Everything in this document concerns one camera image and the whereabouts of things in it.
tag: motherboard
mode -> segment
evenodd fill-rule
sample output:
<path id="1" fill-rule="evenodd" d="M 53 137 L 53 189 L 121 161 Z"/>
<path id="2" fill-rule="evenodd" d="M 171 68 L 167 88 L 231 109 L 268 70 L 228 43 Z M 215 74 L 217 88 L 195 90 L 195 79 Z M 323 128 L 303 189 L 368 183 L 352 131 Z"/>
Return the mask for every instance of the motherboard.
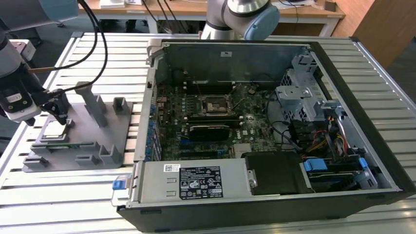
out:
<path id="1" fill-rule="evenodd" d="M 240 158 L 275 151 L 265 95 L 256 84 L 229 87 L 160 85 L 157 108 L 161 160 Z"/>

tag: cpu socket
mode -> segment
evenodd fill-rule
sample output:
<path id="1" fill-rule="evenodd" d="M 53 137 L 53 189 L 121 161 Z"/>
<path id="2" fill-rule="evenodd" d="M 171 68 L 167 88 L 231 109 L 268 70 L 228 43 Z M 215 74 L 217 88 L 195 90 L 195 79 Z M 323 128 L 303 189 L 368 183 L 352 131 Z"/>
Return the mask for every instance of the cpu socket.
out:
<path id="1" fill-rule="evenodd" d="M 227 116 L 232 114 L 231 97 L 225 96 L 201 96 L 201 111 L 204 116 Z"/>

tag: table leg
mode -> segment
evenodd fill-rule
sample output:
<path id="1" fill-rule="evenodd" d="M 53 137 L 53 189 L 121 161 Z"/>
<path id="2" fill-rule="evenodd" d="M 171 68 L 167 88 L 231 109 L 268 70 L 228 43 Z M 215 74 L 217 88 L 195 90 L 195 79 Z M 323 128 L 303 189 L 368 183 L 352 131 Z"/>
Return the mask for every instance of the table leg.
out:
<path id="1" fill-rule="evenodd" d="M 320 37 L 331 37 L 332 32 L 337 26 L 339 18 L 331 18 L 328 19 L 328 22 L 325 23 L 323 30 L 320 31 L 319 36 Z"/>
<path id="2" fill-rule="evenodd" d="M 151 16 L 147 16 L 147 22 L 149 26 L 149 33 L 156 34 L 157 32 L 157 23 Z"/>

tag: sheet metal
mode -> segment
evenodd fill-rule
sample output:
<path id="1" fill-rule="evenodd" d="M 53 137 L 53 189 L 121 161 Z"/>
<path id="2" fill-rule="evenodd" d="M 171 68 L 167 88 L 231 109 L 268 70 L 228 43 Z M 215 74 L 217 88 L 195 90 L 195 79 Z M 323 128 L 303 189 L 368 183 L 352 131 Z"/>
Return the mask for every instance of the sheet metal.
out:
<path id="1" fill-rule="evenodd" d="M 23 160 L 36 139 L 47 115 L 36 118 L 35 127 L 20 125 L 11 145 L 0 159 L 0 233 L 140 233 L 123 220 L 111 205 L 111 183 L 119 175 L 132 171 L 132 150 L 140 119 L 144 80 L 147 75 L 147 41 L 165 35 L 107 34 L 109 68 L 93 86 L 104 101 L 124 96 L 135 102 L 124 166 L 112 170 L 47 172 L 27 174 Z M 196 36 L 171 38 L 196 39 Z M 319 41 L 337 67 L 344 80 L 364 107 L 381 136 L 395 152 L 412 180 L 416 180 L 416 116 L 413 104 L 407 103 L 397 85 L 377 67 L 377 63 L 360 52 L 347 38 L 272 37 L 268 40 Z M 80 59 L 91 49 L 93 34 L 71 39 L 57 65 Z M 104 59 L 103 44 L 93 55 L 76 68 L 52 72 L 45 86 L 71 87 L 80 80 L 92 80 Z M 81 102 L 69 92 L 71 102 Z M 416 196 L 391 205 L 372 207 L 345 219 L 293 222 L 273 225 L 232 227 L 180 233 L 416 233 Z"/>

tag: floor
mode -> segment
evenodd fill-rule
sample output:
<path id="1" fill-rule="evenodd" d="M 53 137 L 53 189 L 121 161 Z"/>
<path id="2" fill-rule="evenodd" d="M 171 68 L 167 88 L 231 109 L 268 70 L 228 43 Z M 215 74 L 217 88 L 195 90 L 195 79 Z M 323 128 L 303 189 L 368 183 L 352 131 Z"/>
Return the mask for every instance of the floor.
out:
<path id="1" fill-rule="evenodd" d="M 125 21 L 119 21 L 109 26 L 108 32 L 124 32 Z M 137 22 L 136 29 L 147 32 L 147 28 Z M 59 59 L 60 53 L 64 50 L 72 32 L 91 32 L 92 26 L 85 19 L 73 19 L 65 22 L 64 27 L 57 27 L 55 24 L 37 27 L 37 33 L 43 39 L 43 44 L 36 48 L 33 64 L 36 67 L 53 66 Z M 33 32 L 17 32 L 20 38 L 29 37 Z M 396 58 L 393 64 L 388 68 L 388 73 L 399 82 L 404 91 L 408 93 L 412 100 L 416 100 L 416 39 L 412 40 L 408 47 Z M 39 79 L 44 82 L 48 78 L 48 73 L 40 74 Z M 19 124 L 0 117 L 0 136 L 12 137 Z M 7 141 L 0 140 L 0 153 L 7 147 Z"/>

